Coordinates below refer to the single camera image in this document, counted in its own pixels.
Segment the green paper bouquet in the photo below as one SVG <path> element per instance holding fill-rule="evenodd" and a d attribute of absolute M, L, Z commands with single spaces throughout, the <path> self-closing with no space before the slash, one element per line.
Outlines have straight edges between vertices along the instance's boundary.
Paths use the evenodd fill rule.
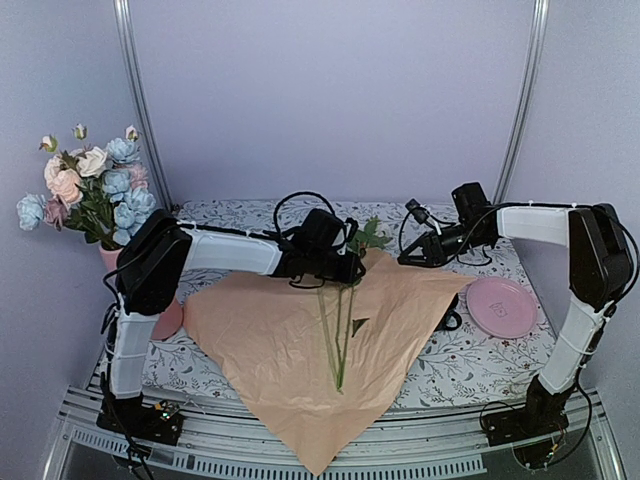
<path fill-rule="evenodd" d="M 191 295 L 184 324 L 241 401 L 311 473 L 384 414 L 468 278 L 400 266 L 369 251 L 353 316 L 369 321 L 349 340 L 344 393 L 328 366 L 318 290 L 235 272 Z"/>

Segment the blue hydrangea flower bunch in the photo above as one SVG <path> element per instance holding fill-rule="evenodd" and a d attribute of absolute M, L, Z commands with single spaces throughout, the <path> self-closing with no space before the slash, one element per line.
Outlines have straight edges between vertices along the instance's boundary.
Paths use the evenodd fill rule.
<path fill-rule="evenodd" d="M 125 139 L 125 134 L 100 148 L 107 154 L 103 190 L 109 195 L 115 225 L 106 242 L 93 244 L 105 250 L 118 250 L 129 243 L 156 209 L 156 199 L 149 187 L 131 189 L 130 173 L 126 167 L 135 159 L 134 147 Z M 33 231 L 42 224 L 50 226 L 45 221 L 44 212 L 45 203 L 50 197 L 50 192 L 48 196 L 27 194 L 17 202 L 16 213 L 22 230 Z"/>

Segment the mauve and cream rose stem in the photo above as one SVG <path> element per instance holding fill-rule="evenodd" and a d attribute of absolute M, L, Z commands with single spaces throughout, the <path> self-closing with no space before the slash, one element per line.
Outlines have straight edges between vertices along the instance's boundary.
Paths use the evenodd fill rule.
<path fill-rule="evenodd" d="M 82 232 L 89 244 L 106 242 L 114 230 L 113 207 L 109 195 L 103 190 L 103 177 L 107 170 L 107 154 L 89 153 L 75 157 L 75 169 L 82 179 L 83 199 L 67 206 L 57 196 L 47 200 L 44 207 L 45 221 L 57 230 L 67 228 Z"/>

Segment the pale pink rose stem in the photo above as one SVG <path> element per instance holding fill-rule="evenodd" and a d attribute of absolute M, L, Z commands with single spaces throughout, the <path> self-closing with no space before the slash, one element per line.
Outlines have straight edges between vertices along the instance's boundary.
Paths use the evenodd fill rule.
<path fill-rule="evenodd" d="M 76 158 L 60 150 L 58 140 L 53 135 L 45 135 L 39 149 L 52 154 L 44 168 L 45 184 L 51 194 L 67 206 L 80 203 L 83 199 L 82 179 L 75 169 Z"/>

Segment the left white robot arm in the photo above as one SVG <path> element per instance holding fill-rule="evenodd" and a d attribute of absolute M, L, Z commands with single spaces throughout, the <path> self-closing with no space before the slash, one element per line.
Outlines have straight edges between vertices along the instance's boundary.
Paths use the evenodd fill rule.
<path fill-rule="evenodd" d="M 152 331 L 172 303 L 184 272 L 238 271 L 289 280 L 299 287 L 310 276 L 321 283 L 352 285 L 366 269 L 347 245 L 358 224 L 333 211 L 314 208 L 289 229 L 275 224 L 262 233 L 197 225 L 164 210 L 152 213 L 117 258 L 104 284 L 114 302 L 103 329 L 107 365 L 101 386 L 115 398 L 111 419 L 128 434 L 148 426 L 148 412 L 134 398 L 142 394 L 142 372 Z"/>

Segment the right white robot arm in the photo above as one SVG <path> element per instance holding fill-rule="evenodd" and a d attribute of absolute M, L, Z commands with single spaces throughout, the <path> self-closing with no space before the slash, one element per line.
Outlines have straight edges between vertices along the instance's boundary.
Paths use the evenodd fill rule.
<path fill-rule="evenodd" d="M 401 244 L 405 266 L 436 269 L 473 247 L 493 247 L 517 240 L 564 248 L 568 307 L 552 353 L 531 380 L 517 427 L 537 436 L 580 386 L 606 324 L 639 277 L 639 246 L 609 203 L 490 202 L 481 185 L 465 183 L 451 193 L 454 222 L 438 220 L 417 200 L 406 215 L 427 230 Z"/>

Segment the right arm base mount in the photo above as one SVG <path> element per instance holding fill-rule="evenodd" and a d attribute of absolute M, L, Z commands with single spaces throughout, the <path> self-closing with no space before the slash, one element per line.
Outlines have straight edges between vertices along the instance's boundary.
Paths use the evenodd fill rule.
<path fill-rule="evenodd" d="M 516 461 L 528 470 L 546 469 L 560 449 L 569 421 L 563 411 L 551 416 L 531 414 L 503 401 L 485 405 L 479 425 L 491 447 L 511 445 Z"/>

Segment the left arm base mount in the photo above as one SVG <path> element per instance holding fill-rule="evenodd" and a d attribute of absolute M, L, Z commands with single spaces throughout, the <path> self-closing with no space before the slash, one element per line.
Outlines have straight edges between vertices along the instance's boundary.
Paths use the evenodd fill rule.
<path fill-rule="evenodd" d="M 142 401 L 142 394 L 116 399 L 112 393 L 105 393 L 96 425 L 133 439 L 176 446 L 184 422 L 178 407 L 166 400 L 154 406 L 145 406 Z"/>

